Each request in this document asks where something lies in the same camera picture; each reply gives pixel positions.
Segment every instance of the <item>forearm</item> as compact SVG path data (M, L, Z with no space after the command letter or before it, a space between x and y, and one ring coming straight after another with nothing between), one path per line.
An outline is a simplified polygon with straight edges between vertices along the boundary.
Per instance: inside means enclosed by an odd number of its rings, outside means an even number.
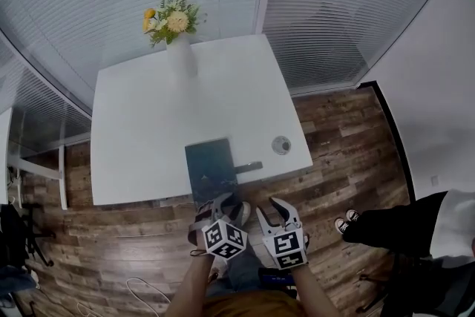
M300 301L308 317L339 317L340 312L320 287L307 265L292 269Z
M200 317L214 256L194 257L165 317Z

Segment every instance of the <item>wooden floor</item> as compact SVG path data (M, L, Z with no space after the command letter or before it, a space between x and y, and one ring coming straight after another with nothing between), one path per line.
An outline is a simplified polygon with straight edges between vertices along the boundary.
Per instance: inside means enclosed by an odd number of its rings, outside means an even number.
M359 274L382 272L392 258L383 249L343 242L333 221L350 207L363 211L408 203L402 168L372 89L297 98L295 107L313 167L288 178L248 184L241 191L253 206L265 206L269 213L269 196L298 208L311 234L312 271L343 315L355 316L356 308L376 292L374 284L358 281ZM40 161L45 164L49 159ZM143 174L131 169L124 175ZM39 317L80 316L76 310L80 301L104 317L152 316L127 291L125 281L142 278L173 296L190 261L186 230L194 217L191 198L93 206L88 143L67 148L66 179L69 210L63 212L56 181L24 178L25 200L44 206L37 221L57 235L42 243L54 267L27 262L38 272L50 300L37 290L19 293L24 308L28 310L27 302L33 299ZM256 253L271 264L255 214L249 232ZM134 282L131 286L158 313L166 309L166 302L153 290Z

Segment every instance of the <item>sneaker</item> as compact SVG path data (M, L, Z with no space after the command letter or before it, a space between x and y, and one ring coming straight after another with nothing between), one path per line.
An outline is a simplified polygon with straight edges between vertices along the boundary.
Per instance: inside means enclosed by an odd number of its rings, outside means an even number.
M249 202L241 202L234 207L229 214L231 224L238 229L242 229L251 216L251 205Z
M359 213L355 209L348 209L347 210L347 219L350 222L356 222L359 218Z
M348 222L346 222L343 218L335 219L335 228L340 234L343 234L348 226Z

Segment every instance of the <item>white vase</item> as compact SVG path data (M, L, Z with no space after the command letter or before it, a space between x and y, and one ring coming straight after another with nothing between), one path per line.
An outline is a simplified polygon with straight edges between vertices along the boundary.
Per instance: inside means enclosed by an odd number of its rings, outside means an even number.
M196 58L186 33L181 33L171 44L166 45L168 63L177 79L189 79L198 75Z

